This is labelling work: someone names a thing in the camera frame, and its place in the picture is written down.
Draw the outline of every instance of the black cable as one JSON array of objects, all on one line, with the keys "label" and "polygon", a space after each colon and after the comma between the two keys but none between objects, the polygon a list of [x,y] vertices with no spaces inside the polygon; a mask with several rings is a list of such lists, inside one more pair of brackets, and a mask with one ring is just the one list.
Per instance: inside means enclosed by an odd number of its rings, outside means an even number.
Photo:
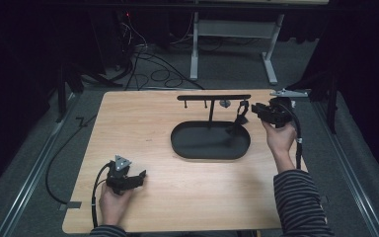
[{"label": "black cable", "polygon": [[48,166],[47,166],[47,170],[45,171],[45,189],[47,190],[48,194],[54,199],[56,200],[57,202],[61,203],[61,204],[67,204],[68,201],[66,200],[62,200],[60,198],[58,198],[57,196],[55,196],[53,194],[53,192],[51,191],[50,189],[50,186],[48,184],[48,175],[50,173],[50,168],[51,168],[51,165],[52,163],[54,162],[55,158],[57,157],[57,155],[61,152],[61,150],[70,142],[70,140],[80,131],[82,130],[82,128],[84,128],[86,125],[88,125],[89,122],[91,122],[94,118],[96,118],[97,115],[94,115],[92,116],[91,118],[89,118],[84,124],[82,124],[72,135],[70,135],[70,137],[66,140],[66,142],[57,150],[57,152],[53,155],[53,157],[51,158]]},{"label": "black cable", "polygon": [[300,120],[298,119],[297,115],[293,113],[291,110],[289,110],[285,105],[283,104],[278,104],[281,106],[283,109],[285,109],[293,118],[295,126],[296,126],[296,131],[297,131],[297,150],[295,153],[295,160],[296,160],[296,169],[301,169],[301,155],[303,153],[303,138],[301,137],[301,126],[300,126]]},{"label": "black cable", "polygon": [[[81,65],[79,65],[77,63],[70,63],[70,65],[76,71],[83,73],[85,75],[88,75],[88,76],[92,77],[93,79],[101,82],[102,84],[105,84],[105,85],[110,86],[110,87],[122,87],[122,84],[117,84],[116,82],[114,82],[112,80],[108,80],[107,78],[100,76],[99,74],[93,73],[92,71],[88,70],[85,67],[82,67]],[[128,71],[123,72],[124,76],[127,75],[128,73],[129,73]]]},{"label": "black cable", "polygon": [[126,91],[126,90],[128,89],[128,87],[130,86],[130,81],[131,81],[132,77],[134,76],[134,73],[135,73],[136,68],[137,68],[137,60],[138,60],[139,55],[140,55],[140,53],[142,52],[143,48],[144,48],[144,47],[140,48],[140,50],[139,50],[138,53],[137,53],[137,56],[136,56],[136,58],[135,58],[135,60],[134,60],[133,71],[131,72],[131,75],[130,75],[130,77],[128,78],[127,84],[125,84],[124,91]]},{"label": "black cable", "polygon": [[101,183],[99,182],[101,174],[110,166],[111,163],[107,163],[98,173],[97,179],[95,180],[94,188],[92,189],[92,198],[91,198],[91,208],[92,208],[92,221],[94,223],[94,228],[98,227],[98,219],[97,219],[97,198],[95,197],[95,193],[97,192],[97,187]]},{"label": "black cable", "polygon": [[[138,76],[144,77],[146,79],[146,81],[141,86],[138,85]],[[149,77],[144,74],[135,74],[134,78],[136,80],[137,91],[140,91],[140,89],[142,89],[147,83],[149,83]]]},{"label": "black cable", "polygon": [[97,186],[99,186],[100,184],[102,184],[104,181],[106,181],[107,179],[104,179],[104,180],[101,180],[98,184],[97,184]]},{"label": "black cable", "polygon": [[169,67],[171,67],[178,75],[180,75],[180,77],[182,78],[182,80],[184,81],[187,81],[187,82],[190,82],[191,84],[193,84],[195,87],[201,89],[201,90],[205,90],[202,86],[200,86],[199,84],[195,83],[194,81],[191,81],[190,79],[188,79],[186,76],[184,76],[177,68],[175,68],[173,65],[171,65],[169,62],[167,62],[165,59],[159,57],[159,56],[156,56],[154,54],[151,54],[151,53],[147,53],[145,52],[144,53],[145,55],[150,55],[154,58],[157,58],[159,60],[161,60],[162,62],[166,63]]},{"label": "black cable", "polygon": [[204,49],[204,48],[201,47],[201,44],[198,45],[198,49],[201,50],[201,51],[204,51],[204,52],[213,52],[213,51],[216,51],[217,49],[219,49],[221,46],[223,46],[223,38],[220,38],[218,40],[218,46],[216,46],[213,49]]},{"label": "black cable", "polygon": [[[164,65],[162,65],[160,63],[157,63],[157,62],[154,62],[154,61],[151,61],[151,62],[156,63],[156,64],[164,67],[164,69],[156,70],[156,71],[152,72],[152,74],[150,74],[150,79],[152,79],[153,81],[156,81],[156,82],[162,82],[162,81],[164,81],[165,82],[164,85],[167,88],[177,88],[177,87],[181,86],[184,83],[183,78],[177,72],[168,70],[167,67],[165,67]],[[167,72],[168,74],[165,76],[165,78],[155,79],[154,75],[156,73],[159,73],[159,72]],[[171,78],[171,74],[177,75],[178,78]],[[179,80],[178,84],[169,85],[172,81],[175,81],[175,80]]]},{"label": "black cable", "polygon": [[180,42],[177,42],[177,43],[174,43],[174,44],[170,44],[170,46],[173,48],[176,48],[176,49],[190,49],[190,48],[192,48],[192,42],[190,42],[188,40],[190,40],[190,38],[183,40],[183,41],[180,41]]},{"label": "black cable", "polygon": [[99,77],[97,79],[96,74],[92,74],[89,76],[95,79],[96,81],[88,80],[84,77],[82,77],[81,79],[82,81],[88,84],[92,84],[92,85],[106,85],[110,87],[121,87],[122,86],[121,84],[115,84],[114,82],[124,78],[126,75],[128,75],[132,71],[132,69],[133,69],[133,64],[131,60],[128,60],[124,70],[120,74],[116,75],[114,78],[106,79],[105,77],[98,75]]}]

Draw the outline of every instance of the aluminum rail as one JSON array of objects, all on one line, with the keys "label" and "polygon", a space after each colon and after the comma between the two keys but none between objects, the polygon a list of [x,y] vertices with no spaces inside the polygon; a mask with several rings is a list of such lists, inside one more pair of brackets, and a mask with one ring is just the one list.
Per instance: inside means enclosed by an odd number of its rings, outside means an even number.
[{"label": "aluminum rail", "polygon": [[315,113],[318,115],[321,124],[324,126],[328,138],[331,140],[333,147],[337,153],[337,159],[341,166],[341,171],[346,180],[347,185],[350,188],[353,198],[356,201],[356,205],[361,211],[362,217],[367,224],[368,230],[371,236],[379,237],[379,218],[374,211],[370,199],[365,193],[362,185],[359,183],[358,178],[355,175],[349,161],[344,153],[341,144],[335,134],[332,134],[329,127],[326,125],[325,110],[321,103],[312,103]]},{"label": "aluminum rail", "polygon": [[45,142],[41,152],[36,160],[36,163],[32,167],[29,176],[21,187],[11,209],[8,211],[4,221],[0,226],[0,237],[1,236],[12,236],[12,233],[17,226],[17,223],[27,206],[36,186],[38,184],[39,178],[41,177],[43,171],[46,169],[50,159],[51,150],[56,141],[61,128],[64,126],[65,121],[69,118],[72,108],[76,106],[79,101],[80,95],[74,95],[73,93],[69,97],[70,107],[67,111],[65,117],[54,127],[47,141]]}]

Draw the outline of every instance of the wooden tabletop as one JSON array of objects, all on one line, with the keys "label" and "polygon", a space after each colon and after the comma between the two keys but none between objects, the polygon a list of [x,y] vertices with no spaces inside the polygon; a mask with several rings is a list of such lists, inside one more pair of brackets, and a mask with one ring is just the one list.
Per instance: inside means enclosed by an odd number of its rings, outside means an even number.
[{"label": "wooden tabletop", "polygon": [[[250,94],[250,104],[271,98],[270,90],[140,91],[105,94],[88,144],[63,230],[92,230],[91,195],[98,172],[116,154],[132,164],[129,176],[147,170],[120,224],[128,232],[280,228],[273,197],[277,174],[257,115],[247,113],[251,136],[245,156],[233,161],[189,160],[171,146],[171,132],[180,122],[208,120],[204,102],[184,102],[179,95]],[[233,121],[239,101],[216,105],[213,120]],[[295,145],[291,150],[294,158]]]}]

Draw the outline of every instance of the hand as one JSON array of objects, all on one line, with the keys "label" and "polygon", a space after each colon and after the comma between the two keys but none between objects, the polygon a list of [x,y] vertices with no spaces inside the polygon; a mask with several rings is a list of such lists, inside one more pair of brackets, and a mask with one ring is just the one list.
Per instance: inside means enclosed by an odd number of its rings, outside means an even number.
[{"label": "hand", "polygon": [[294,126],[287,123],[284,127],[275,128],[268,122],[262,123],[266,130],[266,143],[272,152],[278,173],[295,169],[289,154],[297,135]]},{"label": "hand", "polygon": [[100,210],[103,216],[103,224],[118,225],[128,207],[128,201],[133,190],[125,191],[121,196],[116,195],[112,188],[103,183],[100,197]]}]

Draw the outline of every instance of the person's left hand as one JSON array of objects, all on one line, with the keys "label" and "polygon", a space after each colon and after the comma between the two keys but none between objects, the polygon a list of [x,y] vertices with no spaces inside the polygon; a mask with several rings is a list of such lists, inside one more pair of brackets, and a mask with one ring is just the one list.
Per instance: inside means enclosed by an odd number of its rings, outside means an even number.
[{"label": "person's left hand", "polygon": [[118,225],[128,207],[133,190],[125,191],[121,196],[116,195],[112,188],[103,183],[100,197],[100,210],[104,225]]}]

